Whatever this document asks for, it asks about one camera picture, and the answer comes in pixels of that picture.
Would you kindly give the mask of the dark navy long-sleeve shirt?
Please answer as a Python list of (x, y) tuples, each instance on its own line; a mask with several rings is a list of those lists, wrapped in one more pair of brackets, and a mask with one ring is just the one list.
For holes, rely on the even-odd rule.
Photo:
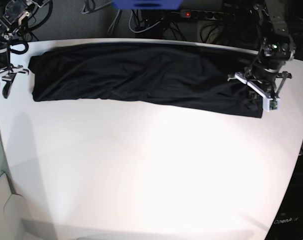
[(106, 43), (59, 47), (33, 56), (33, 99), (148, 102), (250, 118), (262, 117), (262, 98), (228, 75), (252, 57), (204, 47)]

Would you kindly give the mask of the black OpenArm base box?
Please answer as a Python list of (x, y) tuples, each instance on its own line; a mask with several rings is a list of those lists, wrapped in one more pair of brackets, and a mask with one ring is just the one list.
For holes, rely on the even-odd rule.
[(288, 188), (267, 240), (303, 240), (303, 155), (297, 159)]

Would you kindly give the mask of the blue box at top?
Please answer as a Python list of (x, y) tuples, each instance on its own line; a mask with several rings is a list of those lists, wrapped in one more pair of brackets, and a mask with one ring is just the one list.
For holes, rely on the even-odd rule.
[(120, 10), (175, 10), (182, 0), (113, 0)]

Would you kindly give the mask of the black power strip red switch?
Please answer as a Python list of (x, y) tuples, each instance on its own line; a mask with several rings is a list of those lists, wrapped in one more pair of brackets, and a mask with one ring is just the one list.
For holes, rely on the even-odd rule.
[(206, 10), (189, 10), (189, 9), (182, 9), (180, 12), (180, 17), (187, 19), (187, 20), (199, 20), (199, 21), (220, 21), (223, 20), (228, 16), (226, 12), (219, 12), (219, 11), (206, 11)]

